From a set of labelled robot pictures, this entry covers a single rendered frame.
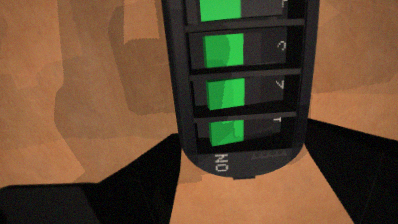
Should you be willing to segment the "dark grey controller unit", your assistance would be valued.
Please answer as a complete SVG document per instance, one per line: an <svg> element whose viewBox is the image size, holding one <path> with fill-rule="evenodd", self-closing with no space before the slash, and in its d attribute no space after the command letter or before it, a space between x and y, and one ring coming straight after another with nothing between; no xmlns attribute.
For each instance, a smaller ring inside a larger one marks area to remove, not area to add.
<svg viewBox="0 0 398 224"><path fill-rule="evenodd" d="M181 148L208 173L273 172L302 150L320 0L161 0Z"/></svg>

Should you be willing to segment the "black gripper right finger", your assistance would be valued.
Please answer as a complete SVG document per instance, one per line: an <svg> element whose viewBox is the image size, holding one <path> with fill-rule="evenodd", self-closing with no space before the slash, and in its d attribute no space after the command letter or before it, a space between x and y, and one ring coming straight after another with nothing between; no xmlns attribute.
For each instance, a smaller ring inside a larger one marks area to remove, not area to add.
<svg viewBox="0 0 398 224"><path fill-rule="evenodd" d="M307 119L304 146L354 224L398 224L398 141Z"/></svg>

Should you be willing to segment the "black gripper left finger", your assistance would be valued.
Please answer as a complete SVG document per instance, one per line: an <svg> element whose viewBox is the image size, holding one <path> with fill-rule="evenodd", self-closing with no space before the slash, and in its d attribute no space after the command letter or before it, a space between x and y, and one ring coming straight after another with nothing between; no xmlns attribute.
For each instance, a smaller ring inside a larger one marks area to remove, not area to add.
<svg viewBox="0 0 398 224"><path fill-rule="evenodd" d="M11 224L169 224L181 165L178 133L98 183L0 189Z"/></svg>

